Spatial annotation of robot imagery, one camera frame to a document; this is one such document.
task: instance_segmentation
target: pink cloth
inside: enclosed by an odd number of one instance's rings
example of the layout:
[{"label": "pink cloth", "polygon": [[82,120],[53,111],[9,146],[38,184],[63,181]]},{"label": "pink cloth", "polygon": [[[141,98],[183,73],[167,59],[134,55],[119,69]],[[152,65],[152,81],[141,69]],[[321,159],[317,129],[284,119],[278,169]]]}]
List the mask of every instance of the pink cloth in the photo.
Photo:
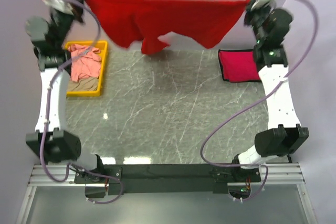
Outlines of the pink cloth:
[{"label": "pink cloth", "polygon": [[[71,52],[71,57],[78,56],[81,52],[88,49],[89,46],[82,46],[79,44],[72,44],[68,50]],[[99,77],[101,58],[96,54],[100,53],[100,49],[93,47],[90,52],[80,57],[72,63],[71,66],[71,80],[78,82],[80,79],[89,77]]]}]

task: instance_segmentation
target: red cloth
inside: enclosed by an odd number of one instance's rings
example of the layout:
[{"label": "red cloth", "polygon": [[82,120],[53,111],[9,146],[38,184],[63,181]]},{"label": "red cloth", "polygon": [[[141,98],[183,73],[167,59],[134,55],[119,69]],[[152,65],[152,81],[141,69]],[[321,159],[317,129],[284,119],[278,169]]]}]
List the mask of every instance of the red cloth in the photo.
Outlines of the red cloth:
[{"label": "red cloth", "polygon": [[171,31],[196,40],[205,48],[216,46],[236,24],[249,0],[86,0],[106,34],[128,48],[143,41],[143,54],[169,44],[158,37]]},{"label": "red cloth", "polygon": [[222,68],[223,80],[230,82],[260,80],[252,51],[220,50],[218,57]]}]

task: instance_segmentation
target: purple cable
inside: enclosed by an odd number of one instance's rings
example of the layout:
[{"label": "purple cable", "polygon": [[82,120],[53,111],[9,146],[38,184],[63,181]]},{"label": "purple cable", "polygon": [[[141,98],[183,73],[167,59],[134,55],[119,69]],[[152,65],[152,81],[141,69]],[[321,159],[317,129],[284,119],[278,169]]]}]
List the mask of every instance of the purple cable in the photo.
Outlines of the purple cable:
[{"label": "purple cable", "polygon": [[[288,73],[284,76],[285,78],[289,77],[290,74],[292,74],[294,72],[294,70],[297,69],[297,67],[302,63],[302,61],[306,58],[306,56],[308,55],[315,39],[316,39],[316,36],[317,36],[317,32],[318,32],[318,29],[319,29],[319,19],[318,19],[318,14],[317,14],[317,10],[315,8],[315,6],[309,1],[309,0],[296,0],[296,1],[299,1],[303,4],[305,4],[308,9],[311,11],[312,15],[313,15],[313,20],[314,20],[314,29],[313,29],[313,35],[312,35],[312,38],[309,42],[309,45],[308,47],[306,48],[305,52],[303,53],[302,57],[298,60],[298,62],[296,64],[294,64],[294,66],[288,71]],[[253,108],[254,106],[256,105],[259,105],[261,104],[262,102],[266,101],[271,95],[273,95],[279,88],[280,86],[283,84],[283,81],[280,81],[278,83],[278,85],[268,94],[266,95],[265,97],[261,98],[260,100],[258,100],[257,102],[245,107],[244,109],[238,111],[237,113],[233,114],[232,116],[230,116],[226,121],[224,121],[223,123],[221,123],[217,128],[215,128],[207,137],[206,139],[204,140],[204,142],[202,143],[202,146],[201,146],[201,150],[200,150],[200,155],[201,155],[201,158],[208,164],[210,165],[213,165],[213,166],[217,166],[217,167],[241,167],[241,166],[248,166],[248,167],[265,167],[266,168],[266,173],[265,173],[265,178],[261,184],[261,186],[259,187],[259,189],[252,195],[250,195],[248,198],[246,199],[243,199],[242,201],[246,201],[246,200],[249,200],[249,199],[252,199],[254,198],[256,195],[258,195],[261,190],[263,189],[265,183],[266,183],[266,180],[267,180],[267,177],[268,177],[268,166],[265,165],[265,164],[262,164],[262,165],[259,165],[259,164],[216,164],[216,163],[213,163],[209,160],[207,160],[205,157],[204,157],[204,147],[206,145],[206,143],[209,141],[209,139],[220,129],[222,128],[225,124],[227,124],[228,122],[230,122],[233,118],[236,118],[237,116],[239,116],[240,114],[243,114],[244,112],[248,111],[249,109]]]},{"label": "purple cable", "polygon": [[[61,64],[58,69],[57,69],[57,72],[55,73],[55,75],[52,77],[51,81],[50,81],[50,84],[49,84],[49,88],[48,88],[48,92],[47,92],[47,105],[46,105],[46,122],[45,122],[45,126],[44,126],[44,130],[43,130],[43,134],[42,134],[42,138],[41,138],[41,145],[40,145],[40,152],[39,152],[39,156],[40,156],[40,162],[41,162],[41,165],[42,165],[42,168],[44,170],[44,172],[47,174],[47,176],[55,181],[55,182],[64,182],[68,179],[69,177],[69,166],[71,165],[71,163],[68,163],[67,166],[66,166],[66,174],[65,174],[65,177],[63,179],[57,179],[55,178],[51,173],[50,171],[48,170],[48,167],[46,166],[46,162],[44,160],[44,146],[45,146],[45,142],[46,142],[46,136],[47,136],[47,132],[48,132],[48,125],[49,125],[49,115],[50,115],[50,101],[51,101],[51,91],[52,91],[52,88],[53,88],[53,84],[54,82],[56,81],[57,77],[59,76],[60,73],[62,73],[62,71],[64,70],[65,67],[67,67],[68,65],[70,65],[73,61],[76,61],[77,59],[79,59],[80,57],[82,57],[83,55],[86,55],[90,50],[91,48],[97,43],[99,37],[100,37],[100,33],[101,33],[101,26],[100,26],[100,23],[98,21],[98,18],[96,17],[96,15],[89,9],[87,8],[84,4],[82,4],[81,2],[77,1],[77,0],[63,0],[67,3],[71,3],[71,4],[74,4],[84,10],[86,10],[88,13],[91,14],[91,16],[95,19],[97,25],[98,25],[98,32],[97,32],[97,35],[93,41],[93,43],[90,45],[90,47],[85,50],[84,52],[80,53],[78,56],[76,57],[73,57],[73,58],[70,58],[69,60],[67,60],[66,62],[64,62],[63,64]],[[94,200],[91,200],[89,199],[89,201],[95,203],[95,204],[108,204],[108,203],[111,203],[111,202],[114,202],[116,201],[123,193],[123,184],[122,182],[116,178],[116,177],[112,177],[112,176],[106,176],[106,175],[102,175],[102,174],[97,174],[97,173],[93,173],[93,172],[90,172],[89,170],[85,170],[86,173],[88,174],[91,174],[93,176],[98,176],[98,177],[103,177],[103,178],[108,178],[108,179],[112,179],[112,180],[115,180],[117,181],[119,184],[120,184],[120,191],[119,191],[119,194],[112,200],[109,200],[109,201],[106,201],[106,202],[100,202],[100,201],[94,201]]]}]

